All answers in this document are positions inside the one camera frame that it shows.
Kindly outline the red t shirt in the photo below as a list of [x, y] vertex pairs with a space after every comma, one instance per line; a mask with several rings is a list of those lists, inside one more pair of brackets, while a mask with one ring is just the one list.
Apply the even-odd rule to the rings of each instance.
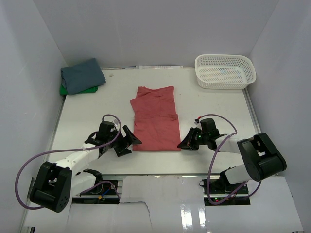
[[181, 151], [177, 147], [180, 129], [173, 86], [160, 89], [140, 86], [130, 103], [135, 113], [134, 135], [141, 141], [133, 146], [134, 151]]

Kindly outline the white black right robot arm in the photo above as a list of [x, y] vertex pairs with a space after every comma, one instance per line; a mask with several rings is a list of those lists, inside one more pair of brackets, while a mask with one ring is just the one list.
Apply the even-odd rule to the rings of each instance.
[[236, 153], [242, 157], [242, 165], [222, 171], [219, 179], [211, 183], [224, 193], [232, 193], [238, 185], [249, 180], [260, 182], [287, 169], [285, 159], [266, 133], [240, 139], [236, 133], [219, 133], [211, 118], [197, 119], [196, 123], [201, 127], [191, 127], [178, 148], [197, 151], [205, 145], [214, 152]]

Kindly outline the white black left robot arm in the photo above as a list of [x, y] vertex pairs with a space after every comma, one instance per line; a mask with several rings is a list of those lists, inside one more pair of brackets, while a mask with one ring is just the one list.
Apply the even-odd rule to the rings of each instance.
[[86, 165], [99, 159], [109, 149], [114, 149], [120, 157], [131, 153], [130, 145], [141, 144], [126, 125], [123, 130], [125, 135], [118, 131], [113, 122], [102, 121], [98, 131], [84, 142], [81, 151], [55, 163], [44, 162], [30, 193], [30, 201], [59, 213], [67, 206], [71, 195], [89, 191], [99, 193], [103, 187], [101, 174], [86, 168]]

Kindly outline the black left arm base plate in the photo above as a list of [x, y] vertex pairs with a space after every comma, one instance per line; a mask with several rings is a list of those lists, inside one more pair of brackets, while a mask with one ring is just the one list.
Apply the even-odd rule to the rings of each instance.
[[72, 198], [73, 204], [105, 204], [105, 205], [118, 205], [119, 198], [109, 183], [103, 183], [93, 190], [75, 196]]

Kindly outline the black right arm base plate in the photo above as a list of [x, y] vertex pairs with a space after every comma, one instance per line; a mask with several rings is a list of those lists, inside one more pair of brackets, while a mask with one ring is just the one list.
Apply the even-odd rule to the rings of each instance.
[[[235, 188], [239, 186], [239, 184], [235, 184], [229, 192], [225, 192], [221, 188], [217, 187], [214, 184], [217, 179], [211, 179], [210, 181], [210, 198], [213, 202], [219, 203], [226, 196], [228, 196]], [[199, 186], [203, 188], [204, 193], [204, 202], [205, 206], [212, 206], [207, 197], [207, 179], [202, 179], [199, 182]], [[239, 191], [235, 192], [230, 198], [228, 198], [225, 202], [221, 203], [222, 206], [238, 206], [238, 205], [250, 205], [250, 198], [247, 197], [250, 194], [247, 185], [245, 184]]]

